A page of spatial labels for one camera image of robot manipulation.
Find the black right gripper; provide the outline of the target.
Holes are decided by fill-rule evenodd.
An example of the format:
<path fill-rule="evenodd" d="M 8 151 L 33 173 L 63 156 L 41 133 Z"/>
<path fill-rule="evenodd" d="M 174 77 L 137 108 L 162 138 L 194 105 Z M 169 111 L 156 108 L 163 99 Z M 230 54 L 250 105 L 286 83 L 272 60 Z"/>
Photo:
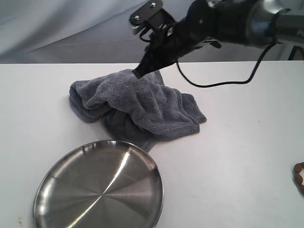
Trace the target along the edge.
<path fill-rule="evenodd" d="M 149 45 L 133 73 L 143 77 L 171 66 L 210 39 L 248 46 L 251 9 L 250 0 L 195 0 L 187 15 L 176 21 L 161 0 L 148 1 L 129 17 L 135 34 L 152 30 Z"/>

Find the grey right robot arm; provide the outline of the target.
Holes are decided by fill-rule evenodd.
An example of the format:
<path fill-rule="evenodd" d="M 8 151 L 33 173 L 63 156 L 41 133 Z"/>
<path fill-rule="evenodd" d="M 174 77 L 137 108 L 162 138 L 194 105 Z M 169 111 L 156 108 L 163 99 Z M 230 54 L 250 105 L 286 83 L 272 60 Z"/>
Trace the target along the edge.
<path fill-rule="evenodd" d="M 150 0 L 129 17 L 134 34 L 149 34 L 137 77 L 173 65 L 188 53 L 221 43 L 263 48 L 304 42 L 304 13 L 276 0 L 196 0 L 176 21 L 160 0 Z"/>

